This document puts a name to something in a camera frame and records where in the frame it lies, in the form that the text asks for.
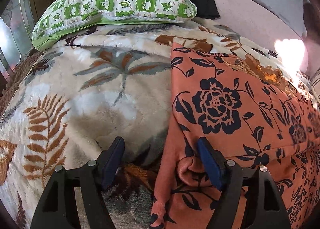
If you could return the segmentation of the pink striped pillow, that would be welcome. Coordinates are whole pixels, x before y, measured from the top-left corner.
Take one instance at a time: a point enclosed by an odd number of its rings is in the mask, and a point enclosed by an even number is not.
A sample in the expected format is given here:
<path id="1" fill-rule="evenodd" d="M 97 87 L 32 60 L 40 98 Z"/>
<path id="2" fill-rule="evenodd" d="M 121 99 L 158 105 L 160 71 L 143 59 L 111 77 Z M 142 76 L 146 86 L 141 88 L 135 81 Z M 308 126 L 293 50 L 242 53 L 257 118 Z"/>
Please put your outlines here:
<path id="1" fill-rule="evenodd" d="M 311 85 L 312 85 L 317 97 L 319 98 L 320 97 L 320 68 L 312 76 Z"/>

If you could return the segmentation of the dark wooden glass door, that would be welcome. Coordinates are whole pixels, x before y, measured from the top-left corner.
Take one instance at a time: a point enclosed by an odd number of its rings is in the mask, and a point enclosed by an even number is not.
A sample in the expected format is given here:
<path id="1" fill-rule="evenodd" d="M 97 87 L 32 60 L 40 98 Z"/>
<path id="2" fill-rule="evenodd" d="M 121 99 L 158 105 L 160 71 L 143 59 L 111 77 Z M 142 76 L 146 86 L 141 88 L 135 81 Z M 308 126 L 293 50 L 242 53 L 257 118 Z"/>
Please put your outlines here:
<path id="1" fill-rule="evenodd" d="M 1 0 L 1 90 L 34 47 L 31 33 L 55 0 Z"/>

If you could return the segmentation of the orange black floral garment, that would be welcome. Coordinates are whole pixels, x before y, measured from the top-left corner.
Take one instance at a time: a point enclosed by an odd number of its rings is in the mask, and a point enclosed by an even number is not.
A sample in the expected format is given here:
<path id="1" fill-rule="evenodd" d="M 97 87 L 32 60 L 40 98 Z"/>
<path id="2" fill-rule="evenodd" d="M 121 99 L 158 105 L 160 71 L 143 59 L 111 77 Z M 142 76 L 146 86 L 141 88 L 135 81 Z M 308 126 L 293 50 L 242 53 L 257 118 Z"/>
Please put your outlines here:
<path id="1" fill-rule="evenodd" d="M 220 192 L 200 160 L 200 138 L 241 167 L 266 166 L 292 228 L 318 204 L 319 111 L 302 94 L 239 71 L 240 63 L 232 54 L 172 45 L 172 112 L 150 228 L 207 226 Z"/>

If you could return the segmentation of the green white patterned pillow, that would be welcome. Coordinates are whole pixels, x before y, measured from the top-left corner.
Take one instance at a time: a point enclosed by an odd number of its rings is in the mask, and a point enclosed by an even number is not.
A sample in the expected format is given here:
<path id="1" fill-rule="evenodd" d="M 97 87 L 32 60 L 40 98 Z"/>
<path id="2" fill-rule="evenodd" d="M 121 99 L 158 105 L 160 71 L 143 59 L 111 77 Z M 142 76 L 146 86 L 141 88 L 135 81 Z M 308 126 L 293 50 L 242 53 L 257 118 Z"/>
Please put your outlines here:
<path id="1" fill-rule="evenodd" d="M 35 25 L 31 42 L 44 51 L 63 36 L 94 25 L 180 24 L 196 14 L 190 0 L 56 0 Z"/>

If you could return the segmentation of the cream leaf-print fleece blanket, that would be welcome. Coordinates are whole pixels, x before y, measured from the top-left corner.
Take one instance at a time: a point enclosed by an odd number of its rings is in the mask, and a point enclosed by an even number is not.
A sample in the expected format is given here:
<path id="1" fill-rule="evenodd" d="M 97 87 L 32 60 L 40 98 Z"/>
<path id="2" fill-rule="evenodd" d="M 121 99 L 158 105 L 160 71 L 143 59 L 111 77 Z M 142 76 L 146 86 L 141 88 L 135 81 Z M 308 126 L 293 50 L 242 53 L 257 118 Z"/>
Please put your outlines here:
<path id="1" fill-rule="evenodd" d="M 115 228 L 150 228 L 171 117 L 171 48 L 232 54 L 239 71 L 298 92 L 319 111 L 300 72 L 275 52 L 212 20 L 92 26 L 26 59 L 1 98 L 1 203 L 30 228 L 54 168 L 83 166 L 120 136 L 125 151 L 102 197 Z"/>

